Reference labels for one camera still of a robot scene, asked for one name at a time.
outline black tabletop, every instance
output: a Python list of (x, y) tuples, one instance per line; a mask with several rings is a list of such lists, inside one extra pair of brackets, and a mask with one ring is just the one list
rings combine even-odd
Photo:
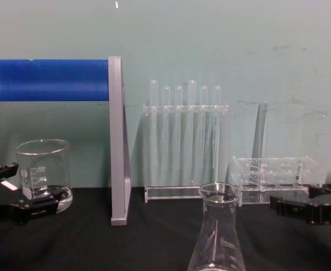
[[(144, 203), (143, 193), (132, 191), (127, 226), (110, 226), (110, 189), (74, 189), (63, 213), (0, 224), (0, 270), (186, 270), (202, 201)], [(256, 205), (238, 208), (237, 233), (247, 271), (331, 271), (331, 226)]]

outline metal bracket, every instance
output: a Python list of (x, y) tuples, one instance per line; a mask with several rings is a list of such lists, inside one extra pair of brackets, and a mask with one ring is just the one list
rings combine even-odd
[(121, 58), (119, 56), (111, 56), (109, 57), (108, 63), (112, 187), (111, 225), (122, 226), (127, 223), (131, 194), (125, 93)]
[(304, 219), (310, 225), (331, 224), (331, 186), (308, 188), (309, 200), (270, 197), (270, 207), (279, 216)]

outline gray metal stand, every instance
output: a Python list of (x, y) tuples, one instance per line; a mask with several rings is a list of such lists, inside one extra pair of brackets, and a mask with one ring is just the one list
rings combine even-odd
[(111, 142), (111, 225), (127, 223), (131, 194), (130, 159), (127, 143), (125, 95), (119, 56), (109, 57), (109, 111)]

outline blue cylinder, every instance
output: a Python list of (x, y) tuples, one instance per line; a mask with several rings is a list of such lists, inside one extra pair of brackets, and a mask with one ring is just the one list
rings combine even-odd
[(0, 59), (0, 102), (109, 101), (107, 60)]

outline green painted wall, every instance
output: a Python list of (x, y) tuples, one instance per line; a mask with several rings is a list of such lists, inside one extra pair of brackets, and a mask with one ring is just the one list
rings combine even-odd
[[(143, 179), (151, 79), (220, 85), (232, 114), (230, 155), (250, 156), (257, 103), (267, 100), (266, 155), (309, 154), (331, 168), (331, 1), (0, 1), (0, 58), (111, 55), (123, 57), (134, 185)], [(64, 138), (73, 186), (105, 186), (108, 120), (107, 103), (0, 103), (0, 162), (13, 161), (24, 140)]]

